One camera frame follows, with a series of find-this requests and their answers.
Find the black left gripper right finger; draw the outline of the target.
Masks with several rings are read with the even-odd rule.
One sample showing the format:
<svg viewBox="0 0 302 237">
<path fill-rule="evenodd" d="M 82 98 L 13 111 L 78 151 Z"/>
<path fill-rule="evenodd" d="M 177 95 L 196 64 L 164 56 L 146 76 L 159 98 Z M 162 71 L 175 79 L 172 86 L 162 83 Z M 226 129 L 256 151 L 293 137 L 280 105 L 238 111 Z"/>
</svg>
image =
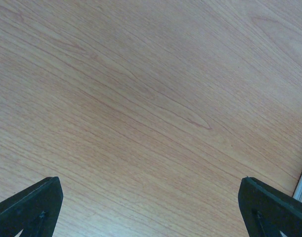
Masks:
<svg viewBox="0 0 302 237">
<path fill-rule="evenodd" d="M 302 237 L 302 203 L 254 178 L 242 179 L 238 204 L 251 237 Z"/>
</svg>

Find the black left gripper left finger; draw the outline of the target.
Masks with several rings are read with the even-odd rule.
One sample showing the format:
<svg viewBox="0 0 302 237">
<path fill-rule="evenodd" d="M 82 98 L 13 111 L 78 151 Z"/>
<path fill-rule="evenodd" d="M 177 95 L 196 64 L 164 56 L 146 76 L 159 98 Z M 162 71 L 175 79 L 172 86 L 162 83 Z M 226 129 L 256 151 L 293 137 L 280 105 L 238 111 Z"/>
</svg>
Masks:
<svg viewBox="0 0 302 237">
<path fill-rule="evenodd" d="M 58 177 L 46 177 L 0 202 L 0 237 L 51 237 L 63 192 Z"/>
</svg>

